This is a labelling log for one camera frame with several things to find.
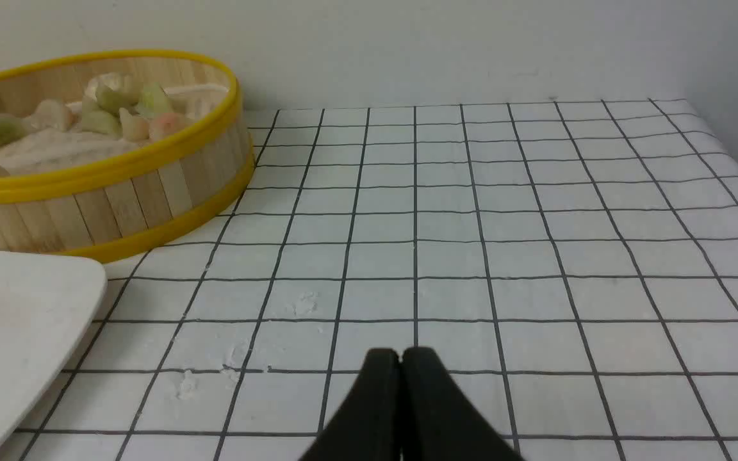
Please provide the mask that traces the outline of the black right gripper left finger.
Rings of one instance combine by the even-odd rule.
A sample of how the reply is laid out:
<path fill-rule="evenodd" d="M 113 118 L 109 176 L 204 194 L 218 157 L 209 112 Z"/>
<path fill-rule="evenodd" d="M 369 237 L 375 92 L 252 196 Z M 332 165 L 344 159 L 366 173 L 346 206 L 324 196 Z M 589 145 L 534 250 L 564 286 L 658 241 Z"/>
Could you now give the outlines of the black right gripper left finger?
<path fill-rule="evenodd" d="M 302 460 L 398 460 L 401 374 L 391 348 L 369 350 L 345 399 Z"/>

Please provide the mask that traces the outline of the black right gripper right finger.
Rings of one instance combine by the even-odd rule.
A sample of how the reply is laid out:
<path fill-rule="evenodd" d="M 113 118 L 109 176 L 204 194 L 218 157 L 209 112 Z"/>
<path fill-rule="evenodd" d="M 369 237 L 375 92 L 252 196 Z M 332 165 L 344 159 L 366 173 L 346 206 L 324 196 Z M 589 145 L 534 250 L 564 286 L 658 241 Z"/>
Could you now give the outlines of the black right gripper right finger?
<path fill-rule="evenodd" d="M 436 350 L 402 354 L 404 460 L 522 460 L 463 394 Z"/>

